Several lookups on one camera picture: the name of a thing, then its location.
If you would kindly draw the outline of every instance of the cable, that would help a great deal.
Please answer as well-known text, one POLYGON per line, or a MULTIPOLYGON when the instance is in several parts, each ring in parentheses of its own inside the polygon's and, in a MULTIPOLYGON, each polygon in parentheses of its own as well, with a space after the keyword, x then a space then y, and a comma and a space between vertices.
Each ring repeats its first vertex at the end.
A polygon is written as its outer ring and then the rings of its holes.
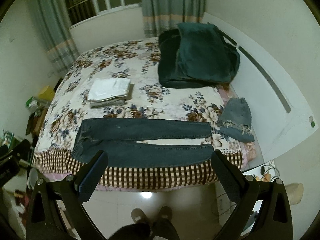
POLYGON ((213 214, 213 215, 215 215, 215 216, 221 216, 221 215, 223 215, 224 213, 226 213, 230 208, 232 208, 233 206, 236 206, 236 204, 233 204, 232 206, 230 206, 226 211, 224 211, 223 213, 221 213, 221 214, 215 214, 215 213, 213 213, 212 212, 212 204, 211 204, 211 213, 213 214))
POLYGON ((271 161, 269 161, 269 164, 265 164, 262 166, 262 167, 268 166, 267 170, 265 170, 262 177, 264 177, 268 173, 268 171, 274 170, 275 175, 270 179, 270 182, 272 182, 274 179, 280 177, 280 171, 274 165, 272 165, 273 162, 274 162, 274 160, 271 160, 271 161))
POLYGON ((221 196, 223 196, 223 195, 225 195, 225 194, 226 194, 226 192, 223 193, 223 194, 221 194, 221 195, 219 195, 219 196, 217 196, 217 197, 216 197, 216 200, 218 200, 218 198, 220 198, 221 196))

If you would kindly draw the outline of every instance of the screw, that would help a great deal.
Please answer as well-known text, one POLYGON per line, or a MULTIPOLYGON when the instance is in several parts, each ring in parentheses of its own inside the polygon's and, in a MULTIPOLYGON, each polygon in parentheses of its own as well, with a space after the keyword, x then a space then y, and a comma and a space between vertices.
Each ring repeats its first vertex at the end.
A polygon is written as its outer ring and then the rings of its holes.
POLYGON ((254 180, 253 176, 251 176, 251 175, 246 175, 246 176, 245 176, 245 179, 246 179, 247 181, 253 181, 253 180, 254 180))
POLYGON ((276 184, 281 185, 282 184, 282 180, 281 179, 276 179, 276 184))
POLYGON ((72 174, 66 176, 66 181, 72 181, 74 176, 72 174))
POLYGON ((41 185, 41 184, 43 183, 43 181, 44 181, 43 179, 38 179, 36 183, 37 183, 38 185, 41 185))

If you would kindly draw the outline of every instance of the feet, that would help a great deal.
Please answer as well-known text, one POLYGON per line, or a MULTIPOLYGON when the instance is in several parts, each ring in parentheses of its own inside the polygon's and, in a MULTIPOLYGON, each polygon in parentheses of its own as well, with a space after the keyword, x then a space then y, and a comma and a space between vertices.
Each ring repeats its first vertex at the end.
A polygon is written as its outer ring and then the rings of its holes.
POLYGON ((134 210, 131 211, 131 218, 135 224, 136 223, 148 224, 148 218, 140 208, 135 208, 134 210))
POLYGON ((172 209, 170 207, 164 206, 160 209, 158 218, 165 218, 171 221, 172 219, 172 209))
MULTIPOLYGON (((131 218, 135 224, 136 223, 145 223, 145 224, 149 223, 149 220, 148 220, 146 214, 140 208, 135 208, 134 210, 131 211, 131 218)), ((162 207, 158 213, 158 219, 159 218, 165 218, 165 219, 171 221, 172 209, 167 206, 162 207)))

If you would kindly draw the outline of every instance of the folded green fabric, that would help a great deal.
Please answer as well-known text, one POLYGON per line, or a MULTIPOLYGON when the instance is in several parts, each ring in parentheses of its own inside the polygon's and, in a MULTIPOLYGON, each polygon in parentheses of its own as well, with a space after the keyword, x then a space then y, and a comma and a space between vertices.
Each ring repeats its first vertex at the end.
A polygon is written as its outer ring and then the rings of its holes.
POLYGON ((169 88, 197 88, 230 83, 239 68, 236 48, 215 25, 181 23, 159 37, 159 82, 169 88))

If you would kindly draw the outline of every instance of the striped curtain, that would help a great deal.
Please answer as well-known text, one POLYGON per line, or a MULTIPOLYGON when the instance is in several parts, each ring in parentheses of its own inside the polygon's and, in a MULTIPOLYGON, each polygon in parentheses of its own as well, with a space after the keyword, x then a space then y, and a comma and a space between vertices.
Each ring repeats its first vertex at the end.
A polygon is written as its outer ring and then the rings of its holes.
POLYGON ((28 0, 33 24, 58 75, 64 77, 79 56, 61 0, 28 0))
POLYGON ((181 22, 200 22, 204 5, 205 0, 142 0, 146 37, 175 29, 181 22))

